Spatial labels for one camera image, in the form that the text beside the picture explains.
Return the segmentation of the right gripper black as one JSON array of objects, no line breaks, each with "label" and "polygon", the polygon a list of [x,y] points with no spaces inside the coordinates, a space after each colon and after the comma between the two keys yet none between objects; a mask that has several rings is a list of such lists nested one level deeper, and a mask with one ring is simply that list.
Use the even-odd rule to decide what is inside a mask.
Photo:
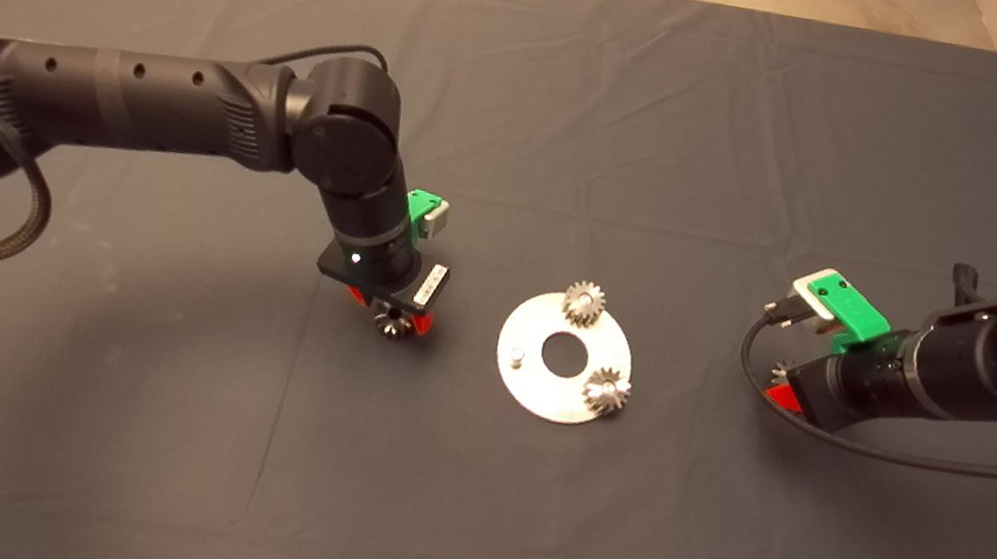
[{"label": "right gripper black", "polygon": [[835,433],[887,418],[896,360],[846,352],[789,368],[789,384],[771,383],[767,398],[782,411],[802,415],[818,430]]}]

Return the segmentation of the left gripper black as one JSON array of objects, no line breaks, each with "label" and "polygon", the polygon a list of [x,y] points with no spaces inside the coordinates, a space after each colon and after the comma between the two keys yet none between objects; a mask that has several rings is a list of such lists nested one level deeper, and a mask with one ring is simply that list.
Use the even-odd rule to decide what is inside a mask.
[{"label": "left gripper black", "polygon": [[327,244],[317,268],[326,277],[345,284],[362,307],[379,302],[414,313],[409,330],[421,337],[432,329],[431,313],[450,275],[449,267],[428,256],[397,251],[390,257],[360,252],[339,242]]}]

